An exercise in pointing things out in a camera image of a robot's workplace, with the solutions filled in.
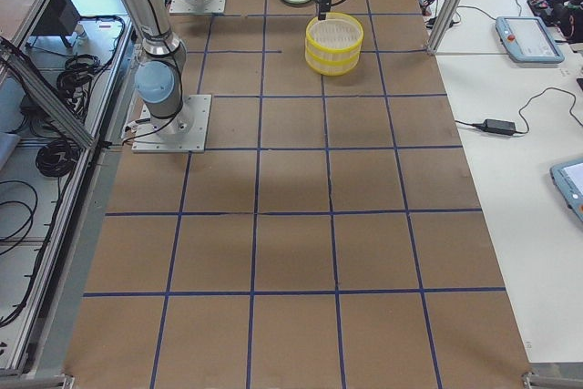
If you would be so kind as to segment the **yellow steamer layer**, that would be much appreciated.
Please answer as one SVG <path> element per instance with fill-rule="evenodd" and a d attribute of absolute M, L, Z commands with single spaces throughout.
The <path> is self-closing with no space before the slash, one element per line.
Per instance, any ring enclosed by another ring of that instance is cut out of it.
<path fill-rule="evenodd" d="M 337 77 L 355 69 L 360 58 L 359 51 L 327 53 L 307 46 L 304 51 L 307 65 L 316 73 Z"/>
<path fill-rule="evenodd" d="M 351 15 L 328 13 L 323 20 L 314 17 L 305 30 L 305 46 L 314 54 L 348 55 L 361 49 L 363 28 Z"/>

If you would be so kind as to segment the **blue teach pendant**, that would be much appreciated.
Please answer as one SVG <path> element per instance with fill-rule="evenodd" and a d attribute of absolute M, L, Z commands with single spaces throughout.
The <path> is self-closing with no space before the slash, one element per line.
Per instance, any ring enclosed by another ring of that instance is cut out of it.
<path fill-rule="evenodd" d="M 582 220 L 582 159 L 552 166 L 550 176 L 568 208 Z"/>
<path fill-rule="evenodd" d="M 495 30 L 516 63 L 559 64 L 564 55 L 539 17 L 499 16 Z"/>

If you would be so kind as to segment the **black power adapter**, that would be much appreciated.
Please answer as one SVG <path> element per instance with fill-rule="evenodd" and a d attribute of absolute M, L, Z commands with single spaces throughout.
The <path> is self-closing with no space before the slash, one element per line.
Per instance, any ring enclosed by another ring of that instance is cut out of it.
<path fill-rule="evenodd" d="M 483 130 L 487 133 L 513 136 L 517 133 L 516 125 L 512 121 L 487 118 L 484 120 Z"/>

